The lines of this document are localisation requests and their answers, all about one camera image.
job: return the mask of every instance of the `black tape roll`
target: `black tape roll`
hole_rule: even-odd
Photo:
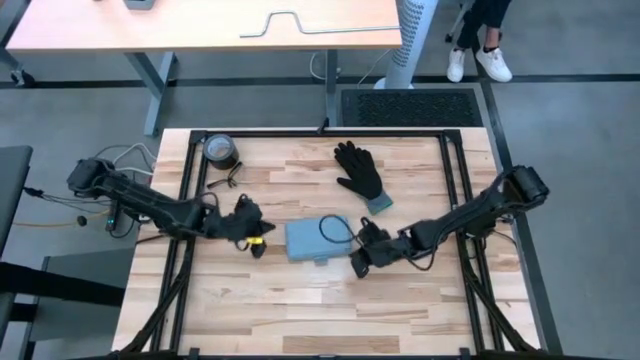
[[[227,135],[213,135],[204,143],[204,156],[214,168],[231,169],[240,159],[238,148]]]

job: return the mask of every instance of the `black floor mat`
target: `black floor mat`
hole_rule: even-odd
[[[344,126],[482,127],[473,89],[343,90]]]

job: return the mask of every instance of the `white tower fan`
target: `white tower fan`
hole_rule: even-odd
[[[400,12],[402,47],[393,50],[387,75],[374,89],[413,89],[411,79],[439,0],[404,0]]]

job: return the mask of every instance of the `work glove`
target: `work glove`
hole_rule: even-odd
[[[335,159],[347,172],[350,179],[338,178],[338,184],[363,197],[372,215],[379,213],[393,204],[384,192],[382,180],[376,171],[371,153],[356,148],[351,141],[340,143],[334,150]]]

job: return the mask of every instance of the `wood grain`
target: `wood grain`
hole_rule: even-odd
[[[484,129],[461,131],[477,194],[496,175],[493,156]],[[188,129],[164,132],[152,187],[170,196],[178,193],[188,134]],[[326,266],[287,260],[287,221],[336,213],[357,228],[359,217],[368,215],[357,196],[335,183],[343,173],[332,154],[341,140],[346,139],[236,139],[245,166],[236,177],[237,188],[216,189],[222,212],[231,211],[238,196],[247,193],[278,228],[266,236],[269,247],[259,260],[226,241],[198,239],[180,353],[200,347],[204,354],[438,355],[473,348],[455,241],[442,244],[428,273],[401,261],[372,268],[367,278],[358,280],[348,258],[330,259]],[[380,227],[395,232],[448,211],[435,140],[353,140],[372,152],[394,200],[374,218]],[[226,172],[210,167],[207,182],[224,176]],[[462,194],[459,181],[457,187]],[[499,230],[510,234],[503,225]],[[145,228],[141,236],[152,231]],[[162,239],[136,249],[114,349],[131,340],[155,307],[167,244]],[[523,336],[538,345],[515,247],[491,236],[486,255],[498,305]],[[481,307],[480,313],[490,345],[486,311]],[[172,322],[171,310],[165,329]],[[164,333],[165,347],[169,333]]]
[[[7,45],[14,51],[157,51],[394,48],[400,30],[305,35],[308,30],[398,26],[394,0],[156,0],[149,11],[121,0],[33,0]]]

